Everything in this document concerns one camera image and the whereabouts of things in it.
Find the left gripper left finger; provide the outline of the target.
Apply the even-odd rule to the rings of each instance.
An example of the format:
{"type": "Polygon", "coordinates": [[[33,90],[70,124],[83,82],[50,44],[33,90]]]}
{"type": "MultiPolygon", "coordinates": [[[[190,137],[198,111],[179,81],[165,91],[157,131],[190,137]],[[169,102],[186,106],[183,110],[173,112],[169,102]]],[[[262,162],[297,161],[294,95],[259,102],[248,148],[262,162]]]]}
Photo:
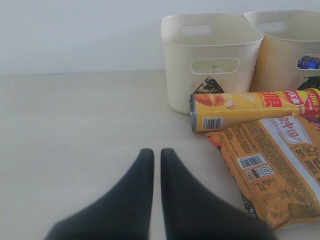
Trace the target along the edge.
{"type": "Polygon", "coordinates": [[[57,222],[47,240],[147,240],[154,191],[155,156],[140,150],[125,175],[97,201],[57,222]]]}

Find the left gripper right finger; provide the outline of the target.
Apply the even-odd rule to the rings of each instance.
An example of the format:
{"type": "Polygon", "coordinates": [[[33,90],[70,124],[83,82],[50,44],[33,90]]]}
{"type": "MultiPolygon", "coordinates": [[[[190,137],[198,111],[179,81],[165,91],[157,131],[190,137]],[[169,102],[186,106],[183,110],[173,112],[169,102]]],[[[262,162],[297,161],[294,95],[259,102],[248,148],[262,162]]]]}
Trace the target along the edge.
{"type": "Polygon", "coordinates": [[[160,155],[161,201],[168,240],[258,240],[258,222],[204,187],[172,148],[160,155]]]}

